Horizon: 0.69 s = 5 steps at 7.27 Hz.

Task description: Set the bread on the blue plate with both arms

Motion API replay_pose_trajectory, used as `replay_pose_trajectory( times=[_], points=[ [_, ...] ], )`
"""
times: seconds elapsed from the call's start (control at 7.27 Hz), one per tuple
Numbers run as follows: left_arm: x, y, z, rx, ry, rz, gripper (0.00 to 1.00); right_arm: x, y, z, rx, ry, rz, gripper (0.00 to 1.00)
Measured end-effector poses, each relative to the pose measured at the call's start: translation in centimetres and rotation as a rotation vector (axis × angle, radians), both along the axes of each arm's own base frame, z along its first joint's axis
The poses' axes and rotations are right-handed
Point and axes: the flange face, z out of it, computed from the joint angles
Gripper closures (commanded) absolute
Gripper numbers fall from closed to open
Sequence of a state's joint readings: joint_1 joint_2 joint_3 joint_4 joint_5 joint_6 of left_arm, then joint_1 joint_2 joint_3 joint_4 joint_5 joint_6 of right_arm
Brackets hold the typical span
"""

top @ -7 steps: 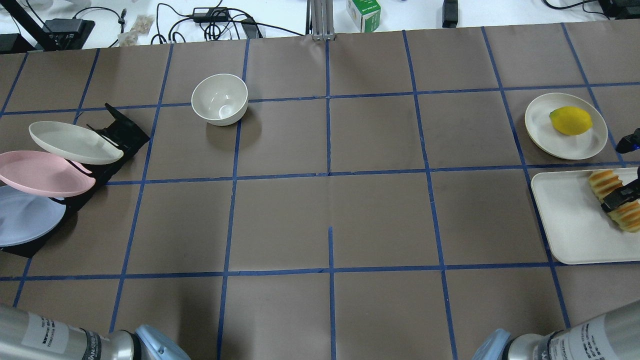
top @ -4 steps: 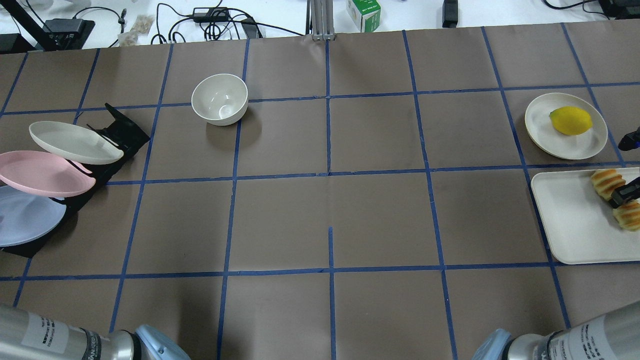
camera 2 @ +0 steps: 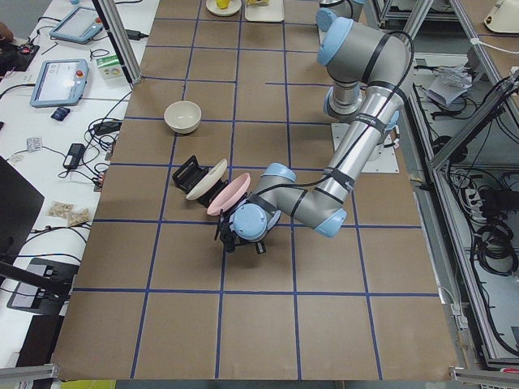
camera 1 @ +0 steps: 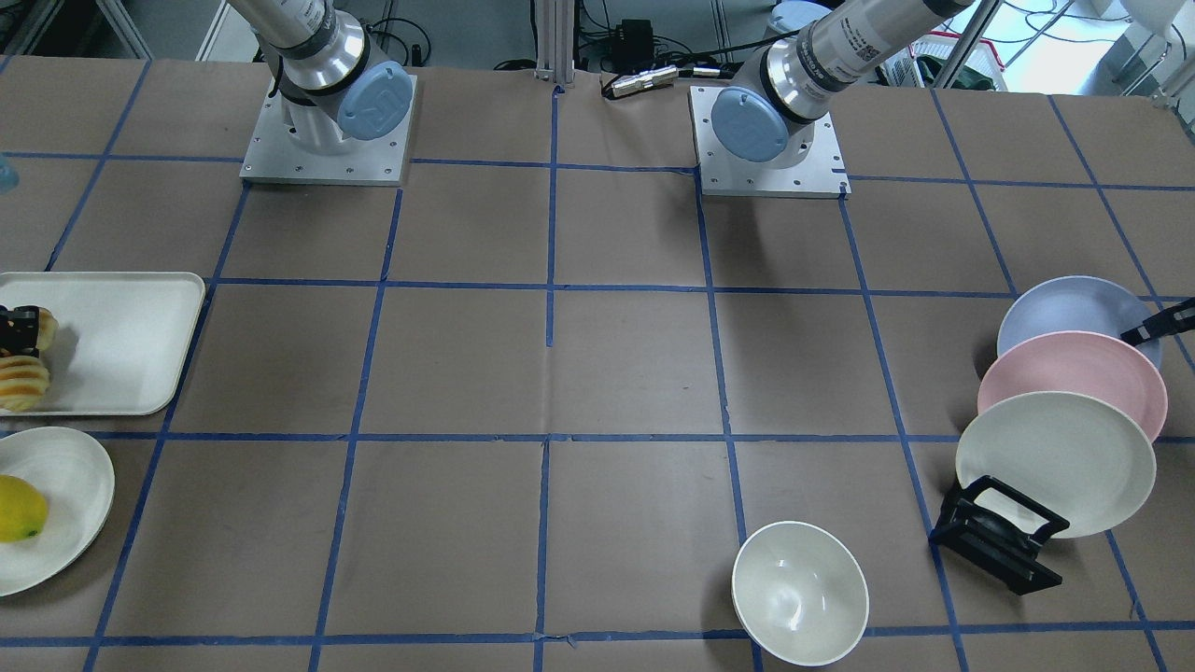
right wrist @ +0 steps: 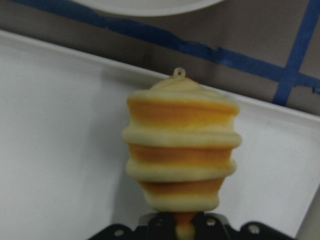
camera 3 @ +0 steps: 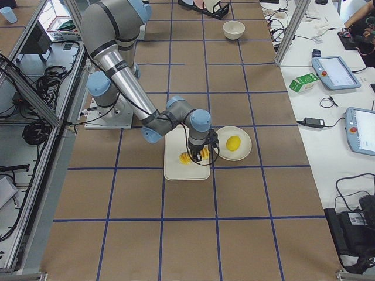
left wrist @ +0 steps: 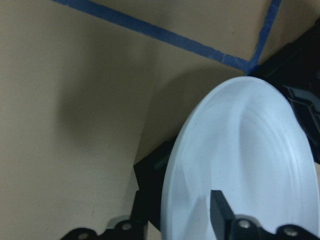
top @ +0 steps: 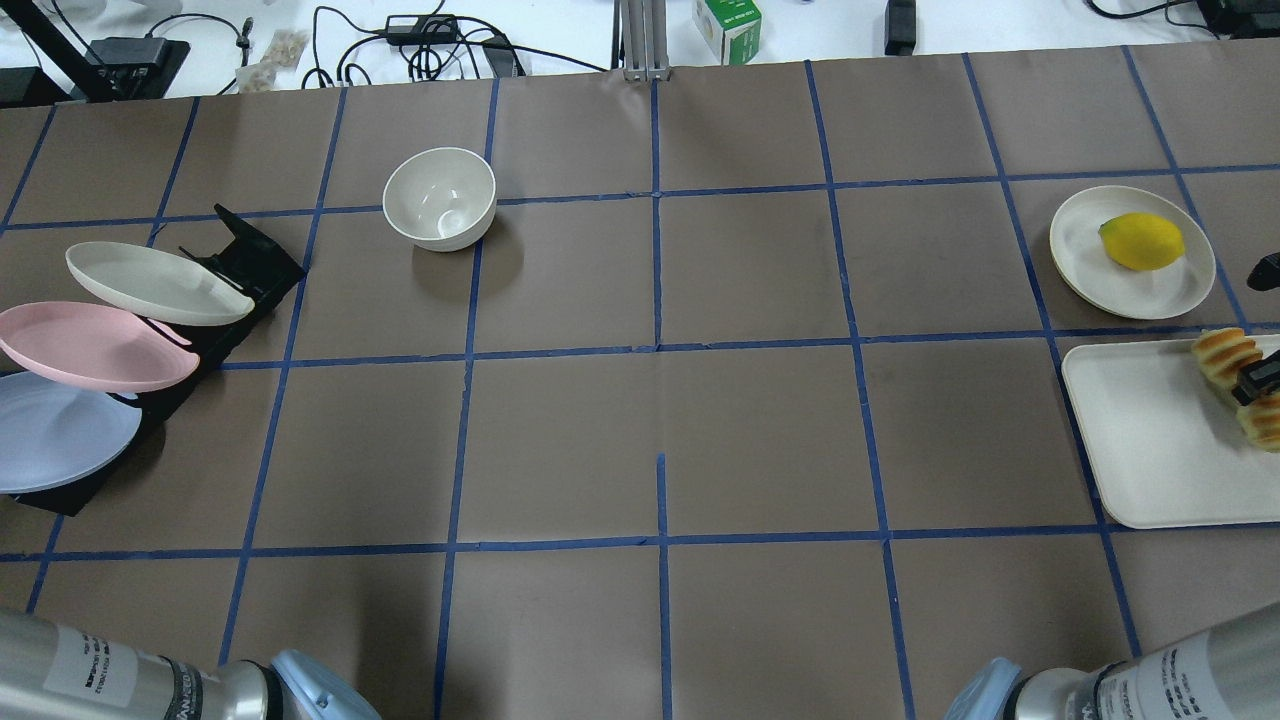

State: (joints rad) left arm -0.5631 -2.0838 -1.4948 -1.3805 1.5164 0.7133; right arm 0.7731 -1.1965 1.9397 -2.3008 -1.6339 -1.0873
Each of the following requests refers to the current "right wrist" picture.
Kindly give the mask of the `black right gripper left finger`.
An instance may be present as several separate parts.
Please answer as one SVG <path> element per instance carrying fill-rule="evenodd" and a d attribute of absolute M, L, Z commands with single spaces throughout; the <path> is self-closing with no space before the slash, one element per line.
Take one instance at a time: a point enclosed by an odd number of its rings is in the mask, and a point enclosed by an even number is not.
<path fill-rule="evenodd" d="M 91 236 L 91 240 L 175 240 L 176 221 L 171 213 L 149 213 L 139 218 L 135 229 L 116 223 Z"/>

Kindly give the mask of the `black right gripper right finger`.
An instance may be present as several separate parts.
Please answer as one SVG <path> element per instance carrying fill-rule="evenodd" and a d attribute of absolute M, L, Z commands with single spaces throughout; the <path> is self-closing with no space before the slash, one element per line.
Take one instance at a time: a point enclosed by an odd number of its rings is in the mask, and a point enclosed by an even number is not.
<path fill-rule="evenodd" d="M 198 213 L 193 219 L 196 240 L 292 240 L 293 238 L 257 221 L 243 224 L 239 230 L 232 228 L 221 214 Z"/>

